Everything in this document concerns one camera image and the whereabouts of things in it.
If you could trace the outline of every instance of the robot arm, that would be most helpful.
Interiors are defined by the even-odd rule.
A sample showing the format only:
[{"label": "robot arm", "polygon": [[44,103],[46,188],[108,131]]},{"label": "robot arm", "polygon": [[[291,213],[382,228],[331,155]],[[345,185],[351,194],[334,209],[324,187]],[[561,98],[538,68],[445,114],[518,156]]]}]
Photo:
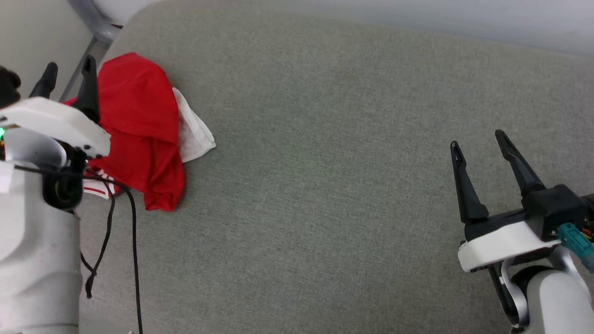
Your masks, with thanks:
[{"label": "robot arm", "polygon": [[[576,253],[592,272],[594,247],[580,231],[587,205],[565,185],[547,189],[506,134],[495,136],[510,162],[522,195],[522,209],[489,216],[466,173],[458,143],[450,150],[466,240],[458,259],[465,272],[489,271],[501,306],[516,332],[591,333],[590,292],[570,257]],[[511,266],[547,259],[510,277]]]},{"label": "robot arm", "polygon": [[[49,96],[55,69],[33,95]],[[109,154],[97,123],[96,64],[88,57],[73,106],[31,97],[0,109],[0,333],[78,333],[81,200],[86,160]],[[18,169],[53,171],[35,174]]]}]

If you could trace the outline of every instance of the gray couch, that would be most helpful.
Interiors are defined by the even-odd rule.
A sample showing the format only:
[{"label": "gray couch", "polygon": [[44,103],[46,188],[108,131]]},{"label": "gray couch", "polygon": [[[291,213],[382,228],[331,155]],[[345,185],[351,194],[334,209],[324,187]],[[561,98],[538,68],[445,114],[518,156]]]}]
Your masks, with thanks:
[{"label": "gray couch", "polygon": [[[450,142],[491,213],[520,206],[498,128],[546,185],[594,193],[592,59],[215,0],[149,6],[106,58],[126,52],[217,141],[175,212],[135,194],[146,333],[505,333],[457,261]],[[93,260],[108,208],[79,209]],[[113,221],[81,312],[133,330],[125,197]]]}]

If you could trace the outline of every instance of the black cable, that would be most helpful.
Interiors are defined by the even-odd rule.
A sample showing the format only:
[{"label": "black cable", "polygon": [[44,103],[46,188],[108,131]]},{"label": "black cable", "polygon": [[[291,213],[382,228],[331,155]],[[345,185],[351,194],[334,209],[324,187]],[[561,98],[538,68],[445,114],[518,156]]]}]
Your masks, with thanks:
[{"label": "black cable", "polygon": [[[89,173],[95,175],[96,177],[101,178],[101,176],[91,170],[88,170]],[[91,275],[89,276],[89,278],[87,278],[87,282],[84,285],[84,289],[85,292],[87,293],[87,298],[91,299],[91,297],[93,296],[91,294],[91,290],[93,289],[93,282],[95,280],[95,276],[97,276],[97,270],[99,269],[99,264],[101,263],[101,260],[103,259],[103,253],[105,253],[105,249],[108,246],[108,242],[109,242],[109,236],[111,235],[111,227],[112,227],[112,217],[113,217],[113,210],[115,209],[115,197],[113,196],[113,193],[111,192],[111,189],[109,189],[109,184],[106,181],[102,181],[103,185],[105,185],[105,188],[107,189],[107,192],[109,194],[109,197],[111,198],[111,207],[109,208],[109,213],[108,213],[108,223],[107,223],[107,228],[105,231],[105,237],[103,238],[103,245],[101,246],[101,252],[99,252],[99,257],[97,258],[97,262],[95,263],[95,267],[93,268],[89,268],[87,264],[85,264],[85,267],[87,267],[87,269],[89,269],[89,271],[91,271]],[[84,255],[83,252],[80,252],[80,258],[81,260],[83,260],[83,264],[84,264]]]},{"label": "black cable", "polygon": [[[132,258],[134,260],[134,287],[135,287],[135,292],[136,292],[136,315],[137,315],[137,319],[138,319],[138,333],[143,334],[143,320],[142,320],[142,315],[140,312],[140,284],[139,284],[139,279],[138,279],[138,251],[137,251],[137,245],[136,245],[136,203],[134,201],[134,197],[132,196],[132,193],[130,192],[130,189],[128,189],[128,187],[123,183],[120,183],[118,181],[112,181],[110,179],[104,179],[102,177],[88,177],[88,176],[76,174],[76,173],[49,171],[49,170],[45,170],[45,169],[36,169],[36,168],[29,168],[29,167],[17,166],[17,165],[15,165],[14,168],[19,169],[21,171],[37,173],[37,174],[61,175],[61,176],[65,176],[65,177],[93,179],[93,180],[97,180],[97,181],[108,182],[113,185],[119,186],[126,192],[126,195],[128,195],[128,199],[130,199],[130,206],[132,207]],[[86,262],[85,267],[87,267],[87,268],[90,267],[88,262]]]}]

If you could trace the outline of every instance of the white cloth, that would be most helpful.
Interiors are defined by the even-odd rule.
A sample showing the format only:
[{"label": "white cloth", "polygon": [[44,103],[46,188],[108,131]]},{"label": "white cloth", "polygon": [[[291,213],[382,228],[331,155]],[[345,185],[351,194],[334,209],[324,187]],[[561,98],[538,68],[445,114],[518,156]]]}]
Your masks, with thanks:
[{"label": "white cloth", "polygon": [[[208,151],[215,148],[216,144],[213,134],[206,124],[202,122],[202,119],[189,107],[182,93],[177,88],[173,88],[173,94],[175,95],[179,110],[179,155],[182,158],[182,162],[186,163],[205,155]],[[113,180],[103,170],[99,171],[98,174],[101,177]],[[114,187],[113,184],[108,185],[112,194],[119,192],[119,187]],[[105,199],[110,198],[105,184],[101,181],[85,179],[83,180],[83,189],[85,193],[94,194]]]},{"label": "white cloth", "polygon": [[177,88],[173,88],[173,93],[179,109],[179,155],[186,163],[205,155],[216,144],[213,134],[189,107],[182,93]]}]

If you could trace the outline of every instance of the white wall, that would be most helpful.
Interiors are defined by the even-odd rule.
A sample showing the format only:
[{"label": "white wall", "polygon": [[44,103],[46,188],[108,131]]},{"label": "white wall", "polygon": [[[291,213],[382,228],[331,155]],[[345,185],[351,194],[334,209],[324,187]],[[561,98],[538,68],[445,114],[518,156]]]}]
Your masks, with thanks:
[{"label": "white wall", "polygon": [[21,78],[27,97],[48,62],[58,64],[58,100],[92,35],[67,0],[0,0],[0,65]]},{"label": "white wall", "polygon": [[[158,0],[94,1],[114,21],[125,23],[140,8]],[[594,56],[592,0],[244,1],[262,2],[270,7],[304,14],[441,31]]]}]

